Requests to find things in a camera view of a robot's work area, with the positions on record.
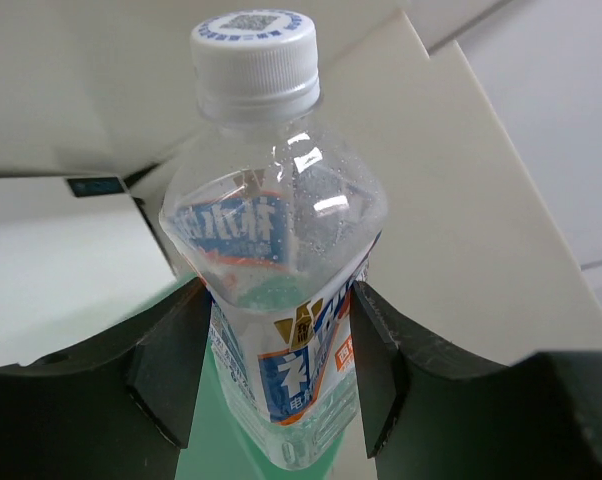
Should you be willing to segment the clear bottle white blue label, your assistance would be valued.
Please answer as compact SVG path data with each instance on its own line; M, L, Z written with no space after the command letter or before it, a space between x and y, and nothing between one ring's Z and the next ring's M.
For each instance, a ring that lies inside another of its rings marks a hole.
M230 412L273 464L304 469L358 411L351 289L367 274L387 198L317 118L308 16L227 13L190 41L210 128L182 155L160 225L211 294Z

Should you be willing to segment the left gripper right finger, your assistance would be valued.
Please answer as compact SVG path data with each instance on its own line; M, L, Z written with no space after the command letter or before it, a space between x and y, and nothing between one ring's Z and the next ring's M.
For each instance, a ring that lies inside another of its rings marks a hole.
M505 366L401 314L371 286L350 324L366 453L381 479L602 479L602 350Z

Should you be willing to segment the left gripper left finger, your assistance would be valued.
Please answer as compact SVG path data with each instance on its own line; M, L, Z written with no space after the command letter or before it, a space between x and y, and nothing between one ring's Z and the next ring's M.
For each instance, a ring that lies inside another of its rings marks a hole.
M199 279L33 364L0 368L0 479L172 479L212 300Z

